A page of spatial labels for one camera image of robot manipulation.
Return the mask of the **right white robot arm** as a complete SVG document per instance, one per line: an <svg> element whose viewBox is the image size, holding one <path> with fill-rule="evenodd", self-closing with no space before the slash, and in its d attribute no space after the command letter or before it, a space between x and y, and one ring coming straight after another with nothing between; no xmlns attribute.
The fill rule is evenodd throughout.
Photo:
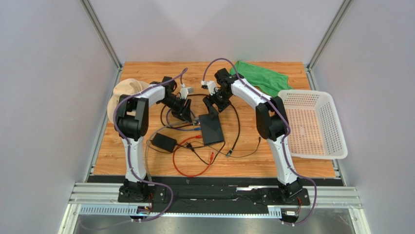
<svg viewBox="0 0 415 234"><path fill-rule="evenodd" d="M301 186L297 183L287 143L290 127L282 99L260 92L242 75L232 75L225 68L217 71L215 78L216 81L201 81L202 88L209 92L204 98L209 114L218 116L230 105L232 96L241 98L255 110L257 131L267 141L277 166L280 197L291 198Z"/></svg>

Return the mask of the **black network switch box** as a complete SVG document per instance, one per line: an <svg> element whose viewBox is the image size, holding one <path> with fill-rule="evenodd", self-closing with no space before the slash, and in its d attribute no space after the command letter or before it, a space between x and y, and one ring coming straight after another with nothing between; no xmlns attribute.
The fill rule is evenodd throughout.
<svg viewBox="0 0 415 234"><path fill-rule="evenodd" d="M211 117L209 114L199 115L199 122L203 143L212 145L224 142L224 134L219 116Z"/></svg>

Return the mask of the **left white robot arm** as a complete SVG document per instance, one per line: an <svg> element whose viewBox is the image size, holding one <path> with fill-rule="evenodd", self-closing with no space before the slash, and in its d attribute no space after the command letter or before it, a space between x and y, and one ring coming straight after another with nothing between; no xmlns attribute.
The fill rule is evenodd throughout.
<svg viewBox="0 0 415 234"><path fill-rule="evenodd" d="M108 112L112 114L112 123L122 139L126 152L126 182L124 188L132 186L138 194L145 194L151 181L147 178L144 160L144 136L149 128L149 108L162 103L172 109L173 115L185 122L192 122L191 101L186 97L174 94L177 88L175 78L164 77L161 82L148 84L129 78L119 82L113 89L108 104Z"/></svg>

